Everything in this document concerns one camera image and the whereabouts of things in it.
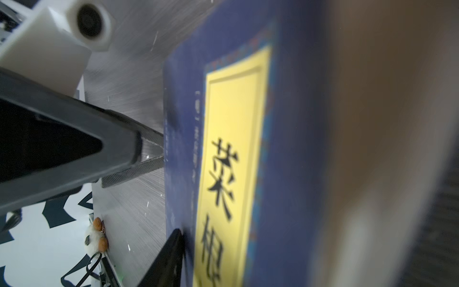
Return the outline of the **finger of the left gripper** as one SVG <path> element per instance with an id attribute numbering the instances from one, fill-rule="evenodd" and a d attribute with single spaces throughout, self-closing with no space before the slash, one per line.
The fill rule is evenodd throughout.
<path id="1" fill-rule="evenodd" d="M 121 172 L 102 178 L 102 188 L 110 188 L 164 167 L 164 156 L 151 158 Z"/>
<path id="2" fill-rule="evenodd" d="M 160 132 L 1 70 L 1 214 L 164 156 Z"/>

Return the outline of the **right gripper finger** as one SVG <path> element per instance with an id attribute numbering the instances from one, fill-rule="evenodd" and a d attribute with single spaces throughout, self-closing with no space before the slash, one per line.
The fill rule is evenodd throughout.
<path id="1" fill-rule="evenodd" d="M 180 287 L 185 240 L 176 228 L 167 239 L 138 287 Z"/>

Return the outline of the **navy book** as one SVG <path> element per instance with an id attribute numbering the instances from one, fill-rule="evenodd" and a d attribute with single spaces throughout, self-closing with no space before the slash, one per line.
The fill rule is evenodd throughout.
<path id="1" fill-rule="evenodd" d="M 163 76 L 183 287 L 459 284 L 457 1 L 223 1 Z"/>

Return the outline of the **brown white plush toy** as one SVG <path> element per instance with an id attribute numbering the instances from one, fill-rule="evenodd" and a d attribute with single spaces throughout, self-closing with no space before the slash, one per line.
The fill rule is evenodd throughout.
<path id="1" fill-rule="evenodd" d="M 109 249 L 109 243 L 105 235 L 105 225 L 99 217 L 96 217 L 86 229 L 84 248 L 90 257 L 98 252 L 103 254 Z"/>

